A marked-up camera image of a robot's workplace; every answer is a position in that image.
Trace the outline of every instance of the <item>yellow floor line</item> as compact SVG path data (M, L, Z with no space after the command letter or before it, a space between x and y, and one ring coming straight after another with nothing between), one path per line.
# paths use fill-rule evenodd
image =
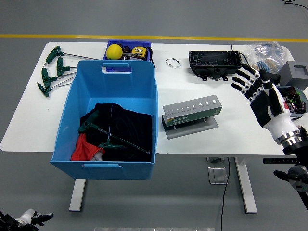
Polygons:
M241 38L241 37L190 37L190 36L139 36L139 35L32 35L32 34L0 34L0 38L31 39L161 39L161 40L217 40L217 41L277 41L308 42L308 38Z

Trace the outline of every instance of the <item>bin handle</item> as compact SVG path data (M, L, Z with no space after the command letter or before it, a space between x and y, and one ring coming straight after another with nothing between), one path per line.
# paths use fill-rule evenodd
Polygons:
M110 167L110 168L123 168L118 164L83 164L83 167Z
M105 67L129 67L129 63L103 63Z

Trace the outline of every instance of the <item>red cloth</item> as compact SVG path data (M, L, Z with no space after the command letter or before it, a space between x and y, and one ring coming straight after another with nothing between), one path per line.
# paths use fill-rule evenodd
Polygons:
M103 148L87 143L86 134L82 133L78 137L76 149L72 154L71 160L90 161L97 152L102 152L104 154Z

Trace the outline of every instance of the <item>yellow ball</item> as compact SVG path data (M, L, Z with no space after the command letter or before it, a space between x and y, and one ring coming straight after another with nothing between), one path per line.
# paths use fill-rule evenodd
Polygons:
M111 44L106 51L107 59L120 59L123 55L122 47L118 44Z

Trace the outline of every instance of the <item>black case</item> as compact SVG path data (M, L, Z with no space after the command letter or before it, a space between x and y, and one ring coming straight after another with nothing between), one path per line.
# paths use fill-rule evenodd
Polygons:
M208 77L227 81L226 75L241 68L242 60L238 51L190 51L189 65L203 81Z

